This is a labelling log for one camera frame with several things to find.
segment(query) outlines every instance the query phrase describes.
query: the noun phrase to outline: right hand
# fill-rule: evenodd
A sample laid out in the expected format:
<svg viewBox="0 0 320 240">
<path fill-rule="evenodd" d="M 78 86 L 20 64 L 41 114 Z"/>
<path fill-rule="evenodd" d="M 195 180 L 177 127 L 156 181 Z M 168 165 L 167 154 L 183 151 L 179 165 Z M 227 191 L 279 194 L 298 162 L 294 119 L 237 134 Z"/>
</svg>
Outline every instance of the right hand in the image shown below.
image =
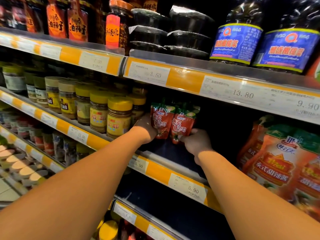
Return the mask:
<svg viewBox="0 0 320 240">
<path fill-rule="evenodd" d="M 182 136 L 179 138 L 180 141 L 184 142 L 188 152 L 194 155 L 194 161 L 200 165 L 199 153 L 203 151 L 212 151 L 211 141 L 207 132 L 203 129 L 192 129 L 190 136 Z"/>
</svg>

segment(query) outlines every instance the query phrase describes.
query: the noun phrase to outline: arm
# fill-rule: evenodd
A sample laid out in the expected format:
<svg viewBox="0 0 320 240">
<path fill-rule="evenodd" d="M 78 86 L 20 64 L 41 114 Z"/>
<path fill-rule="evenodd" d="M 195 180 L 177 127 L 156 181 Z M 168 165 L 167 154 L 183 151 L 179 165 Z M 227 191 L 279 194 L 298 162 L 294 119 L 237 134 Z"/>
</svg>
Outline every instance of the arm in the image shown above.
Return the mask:
<svg viewBox="0 0 320 240">
<path fill-rule="evenodd" d="M 46 180 L 0 213 L 1 240 L 88 240 L 134 152 L 154 139 L 150 115 L 129 132 Z"/>
<path fill-rule="evenodd" d="M 320 223 L 215 152 L 204 130 L 192 133 L 180 140 L 202 167 L 237 240 L 319 239 Z"/>
</svg>

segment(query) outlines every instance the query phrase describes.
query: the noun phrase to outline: hand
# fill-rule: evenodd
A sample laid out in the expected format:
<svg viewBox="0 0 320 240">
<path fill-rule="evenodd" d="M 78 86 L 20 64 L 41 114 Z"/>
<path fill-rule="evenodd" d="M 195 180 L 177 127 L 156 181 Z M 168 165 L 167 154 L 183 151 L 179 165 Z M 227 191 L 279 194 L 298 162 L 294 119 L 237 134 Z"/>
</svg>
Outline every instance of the hand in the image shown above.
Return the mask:
<svg viewBox="0 0 320 240">
<path fill-rule="evenodd" d="M 184 142 L 188 152 L 194 155 L 194 161 L 200 165 L 199 153 L 203 151 L 212 151 L 211 141 L 207 132 L 203 129 L 192 129 L 190 136 L 181 136 L 180 141 Z"/>
<path fill-rule="evenodd" d="M 157 135 L 157 130 L 151 126 L 150 113 L 146 113 L 142 116 L 130 131 L 134 131 L 139 136 L 142 140 L 142 144 L 149 143 Z"/>
</svg>

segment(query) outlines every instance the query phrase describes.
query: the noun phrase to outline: blue label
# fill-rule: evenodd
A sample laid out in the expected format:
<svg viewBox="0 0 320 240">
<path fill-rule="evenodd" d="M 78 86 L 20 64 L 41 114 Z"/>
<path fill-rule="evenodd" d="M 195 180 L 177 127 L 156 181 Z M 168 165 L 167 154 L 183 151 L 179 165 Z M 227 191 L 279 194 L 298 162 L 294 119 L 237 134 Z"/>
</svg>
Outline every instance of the blue label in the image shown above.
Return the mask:
<svg viewBox="0 0 320 240">
<path fill-rule="evenodd" d="M 319 40 L 312 29 L 279 29 L 266 33 L 254 66 L 302 72 Z"/>
<path fill-rule="evenodd" d="M 226 24 L 218 28 L 210 59 L 250 64 L 262 29 L 250 24 Z"/>
</svg>

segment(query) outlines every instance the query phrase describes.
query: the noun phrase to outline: large plastic bottle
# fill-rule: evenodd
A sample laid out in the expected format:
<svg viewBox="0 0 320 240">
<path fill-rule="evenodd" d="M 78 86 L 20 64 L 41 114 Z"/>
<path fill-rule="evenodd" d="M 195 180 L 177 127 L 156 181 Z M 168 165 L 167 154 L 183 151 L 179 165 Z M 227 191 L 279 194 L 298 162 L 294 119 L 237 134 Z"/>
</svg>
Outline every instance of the large plastic bottle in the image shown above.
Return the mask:
<svg viewBox="0 0 320 240">
<path fill-rule="evenodd" d="M 300 74 L 319 40 L 320 0 L 287 0 L 279 29 L 266 32 L 254 66 Z"/>
<path fill-rule="evenodd" d="M 232 0 L 226 24 L 218 28 L 210 60 L 248 66 L 262 34 L 266 0 Z"/>
</svg>

